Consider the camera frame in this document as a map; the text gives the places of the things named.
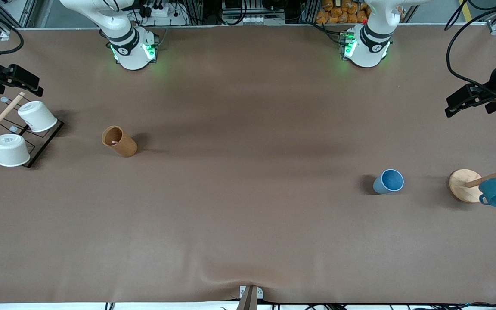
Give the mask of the blue cup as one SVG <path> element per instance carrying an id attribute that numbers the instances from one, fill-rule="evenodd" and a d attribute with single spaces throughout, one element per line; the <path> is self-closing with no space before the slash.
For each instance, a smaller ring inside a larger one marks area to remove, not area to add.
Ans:
<path id="1" fill-rule="evenodd" d="M 373 190 L 378 194 L 399 192 L 405 185 L 405 178 L 395 169 L 386 169 L 374 181 Z"/>

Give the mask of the white cup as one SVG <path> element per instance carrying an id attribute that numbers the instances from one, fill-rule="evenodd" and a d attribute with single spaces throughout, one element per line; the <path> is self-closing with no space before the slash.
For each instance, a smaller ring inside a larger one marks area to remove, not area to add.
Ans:
<path id="1" fill-rule="evenodd" d="M 26 164 L 30 154 L 26 147 L 26 140 L 16 134 L 0 135 L 0 165 L 17 167 Z"/>
<path id="2" fill-rule="evenodd" d="M 58 122 L 42 101 L 27 102 L 18 109 L 18 115 L 35 133 L 47 131 Z"/>

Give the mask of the wooden mug tree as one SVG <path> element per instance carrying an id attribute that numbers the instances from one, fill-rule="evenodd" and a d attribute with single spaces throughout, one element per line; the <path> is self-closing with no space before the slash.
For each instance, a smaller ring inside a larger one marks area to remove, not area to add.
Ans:
<path id="1" fill-rule="evenodd" d="M 449 175 L 447 187 L 452 196 L 459 202 L 474 204 L 480 202 L 482 195 L 479 186 L 483 182 L 495 178 L 496 172 L 483 177 L 474 170 L 459 169 Z"/>

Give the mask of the brown wooden cylinder holder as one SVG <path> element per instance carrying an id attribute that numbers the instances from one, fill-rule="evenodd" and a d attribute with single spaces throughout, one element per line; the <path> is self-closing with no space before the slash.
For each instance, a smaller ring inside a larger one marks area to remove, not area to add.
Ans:
<path id="1" fill-rule="evenodd" d="M 136 154 L 138 145 L 120 126 L 109 126 L 102 133 L 102 143 L 120 156 L 129 158 Z"/>

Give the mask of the orange bread pile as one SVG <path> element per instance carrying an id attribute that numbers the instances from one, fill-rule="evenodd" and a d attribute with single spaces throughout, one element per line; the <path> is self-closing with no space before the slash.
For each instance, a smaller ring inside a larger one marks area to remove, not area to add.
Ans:
<path id="1" fill-rule="evenodd" d="M 365 23 L 372 10 L 364 0 L 319 0 L 315 23 Z"/>

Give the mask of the white power strip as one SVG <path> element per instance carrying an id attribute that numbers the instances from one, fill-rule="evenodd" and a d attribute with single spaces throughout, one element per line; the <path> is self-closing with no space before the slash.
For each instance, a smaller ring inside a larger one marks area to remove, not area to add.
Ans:
<path id="1" fill-rule="evenodd" d="M 186 7 L 173 0 L 139 0 L 134 16 L 141 26 L 191 25 Z"/>

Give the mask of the metal equipment shelf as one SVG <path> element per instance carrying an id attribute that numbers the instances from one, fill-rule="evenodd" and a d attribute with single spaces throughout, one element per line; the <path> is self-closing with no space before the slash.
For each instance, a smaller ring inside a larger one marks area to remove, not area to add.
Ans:
<path id="1" fill-rule="evenodd" d="M 224 25 L 282 25 L 288 0 L 218 0 L 219 22 Z"/>

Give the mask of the brown table mat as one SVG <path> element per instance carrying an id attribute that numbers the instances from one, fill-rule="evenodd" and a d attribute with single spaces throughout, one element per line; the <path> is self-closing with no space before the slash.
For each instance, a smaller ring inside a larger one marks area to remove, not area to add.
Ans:
<path id="1" fill-rule="evenodd" d="M 0 56 L 65 125 L 0 166 L 0 303 L 496 304 L 496 208 L 447 188 L 496 166 L 496 113 L 452 118 L 453 30 L 401 26 L 360 69 L 311 26 L 170 29 L 132 72 L 97 30 L 25 30 Z M 120 126 L 125 158 L 102 143 Z M 386 169 L 405 178 L 378 194 Z"/>

